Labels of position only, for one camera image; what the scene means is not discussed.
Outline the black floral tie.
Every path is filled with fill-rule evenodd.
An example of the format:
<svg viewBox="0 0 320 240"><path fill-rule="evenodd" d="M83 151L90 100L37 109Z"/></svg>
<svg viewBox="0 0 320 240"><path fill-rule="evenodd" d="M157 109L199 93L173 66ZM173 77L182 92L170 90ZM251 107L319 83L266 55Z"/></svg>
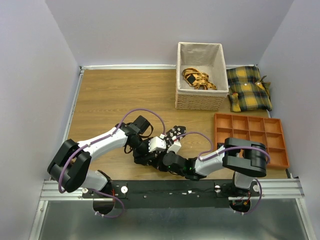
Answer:
<svg viewBox="0 0 320 240"><path fill-rule="evenodd" d="M173 145L174 143L173 138L176 138L179 141L182 140L184 136L181 136L181 135L185 134L186 131L187 131L187 128L181 125L175 125L171 129L169 129L164 135L164 141L166 143L166 147L169 148Z"/></svg>

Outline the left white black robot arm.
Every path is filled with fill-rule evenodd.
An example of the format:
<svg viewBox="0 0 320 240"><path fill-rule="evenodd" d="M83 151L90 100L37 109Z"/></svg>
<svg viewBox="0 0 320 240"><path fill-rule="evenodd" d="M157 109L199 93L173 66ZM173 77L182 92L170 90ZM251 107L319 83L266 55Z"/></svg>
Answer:
<svg viewBox="0 0 320 240"><path fill-rule="evenodd" d="M111 130L94 138L62 143L47 172L58 183L60 193L72 193L78 188L93 190L99 197L111 193L111 179L100 170L90 170L90 164L104 154L119 148L130 147L135 159L152 162L165 151L165 133L150 137L145 131L152 128L150 122L139 116L134 122L120 122Z"/></svg>

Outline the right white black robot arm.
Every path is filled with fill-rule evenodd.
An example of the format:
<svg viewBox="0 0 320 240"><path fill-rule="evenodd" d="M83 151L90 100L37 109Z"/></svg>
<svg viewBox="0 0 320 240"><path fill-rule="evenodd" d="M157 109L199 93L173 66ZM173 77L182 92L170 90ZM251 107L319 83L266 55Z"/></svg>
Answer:
<svg viewBox="0 0 320 240"><path fill-rule="evenodd" d="M173 137L167 149L157 154L151 165L161 172L169 172L187 180L199 181L223 168L233 170L233 177L226 186L215 187L228 197L248 196L256 178L267 175L271 157L263 143L239 138L226 138L216 151L205 156L184 158L178 155L181 143Z"/></svg>

